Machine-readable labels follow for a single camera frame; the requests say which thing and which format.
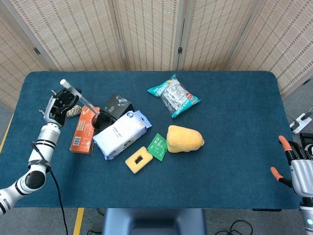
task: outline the black product box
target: black product box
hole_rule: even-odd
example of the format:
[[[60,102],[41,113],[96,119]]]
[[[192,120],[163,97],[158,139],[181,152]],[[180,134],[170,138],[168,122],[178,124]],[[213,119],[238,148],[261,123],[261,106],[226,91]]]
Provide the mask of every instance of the black product box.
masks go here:
[[[105,104],[103,111],[110,114],[113,121],[118,120],[128,111],[133,111],[134,108],[132,103],[127,99],[121,97],[119,94],[115,93],[111,96],[109,101]]]

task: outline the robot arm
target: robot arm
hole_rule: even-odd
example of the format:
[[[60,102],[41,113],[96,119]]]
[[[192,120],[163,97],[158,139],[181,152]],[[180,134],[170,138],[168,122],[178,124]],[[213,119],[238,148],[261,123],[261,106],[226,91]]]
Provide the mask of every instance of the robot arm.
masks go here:
[[[281,176],[275,167],[270,170],[281,183],[293,188],[302,197],[300,209],[308,235],[313,235],[313,156],[295,142],[279,136],[291,170],[291,180]]]
[[[37,141],[32,144],[34,149],[28,160],[28,172],[10,187],[0,190],[0,217],[12,209],[19,199],[44,186],[52,154],[61,133],[59,128],[65,123],[67,111],[78,99],[78,96],[73,96],[66,89],[50,98],[44,115],[47,125],[41,128]]]

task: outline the blue tablecloth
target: blue tablecloth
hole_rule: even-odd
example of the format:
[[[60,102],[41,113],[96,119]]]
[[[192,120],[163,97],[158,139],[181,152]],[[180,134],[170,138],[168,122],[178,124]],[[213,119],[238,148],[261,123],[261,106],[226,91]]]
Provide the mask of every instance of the blue tablecloth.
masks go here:
[[[0,155],[0,188],[27,172],[31,142],[45,125],[38,110],[45,109],[50,90],[60,90],[65,78],[96,106],[103,106],[113,93],[122,95],[153,125],[114,160],[105,161],[97,146],[91,156],[69,151],[78,117],[68,118],[51,161],[65,207],[298,208],[301,198],[269,170],[275,165],[290,177],[277,136],[291,139],[291,133],[275,76],[266,71],[177,71],[178,80],[202,101],[172,119],[162,100],[146,90],[173,73],[30,73]],[[125,160],[141,146],[148,147],[156,133],[166,137],[171,124],[200,131],[205,145],[190,153],[167,152],[163,162],[153,159],[133,174]],[[51,176],[17,206],[58,207]]]

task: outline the power strip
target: power strip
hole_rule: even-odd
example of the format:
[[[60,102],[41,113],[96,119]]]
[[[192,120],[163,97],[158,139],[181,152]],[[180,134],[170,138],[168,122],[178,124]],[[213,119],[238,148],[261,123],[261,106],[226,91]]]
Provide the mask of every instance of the power strip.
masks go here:
[[[293,130],[292,132],[294,134],[298,134],[304,127],[306,127],[306,125],[308,125],[310,123],[310,121],[312,121],[312,118],[308,117],[304,120],[301,120],[301,118],[305,115],[305,113],[301,114],[297,119],[296,121],[299,122],[299,126]],[[294,122],[292,122],[292,124],[289,125],[290,128],[292,128],[293,126],[295,125]]]

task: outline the black cup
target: black cup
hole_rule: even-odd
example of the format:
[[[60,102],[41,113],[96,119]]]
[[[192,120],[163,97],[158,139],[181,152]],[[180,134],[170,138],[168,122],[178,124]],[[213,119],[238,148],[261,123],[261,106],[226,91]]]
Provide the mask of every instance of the black cup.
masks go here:
[[[109,114],[100,111],[100,114],[93,116],[91,123],[94,129],[100,132],[112,124],[112,118]]]

